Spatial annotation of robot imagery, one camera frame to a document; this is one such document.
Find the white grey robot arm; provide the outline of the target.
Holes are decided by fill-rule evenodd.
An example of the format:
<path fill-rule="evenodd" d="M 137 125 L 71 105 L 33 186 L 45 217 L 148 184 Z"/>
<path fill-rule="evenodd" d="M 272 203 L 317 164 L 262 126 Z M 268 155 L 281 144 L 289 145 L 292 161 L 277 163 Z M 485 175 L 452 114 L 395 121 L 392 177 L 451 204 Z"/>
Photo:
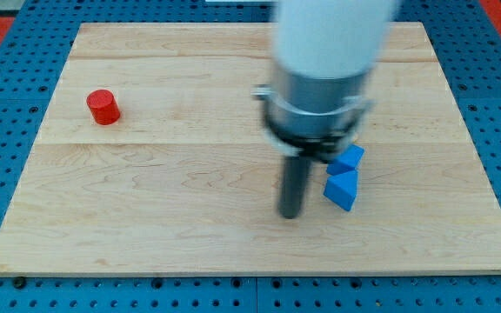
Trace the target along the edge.
<path fill-rule="evenodd" d="M 286 157 L 327 162 L 359 132 L 365 84 L 398 0 L 282 0 L 271 37 L 271 74 L 255 93 L 264 131 Z"/>

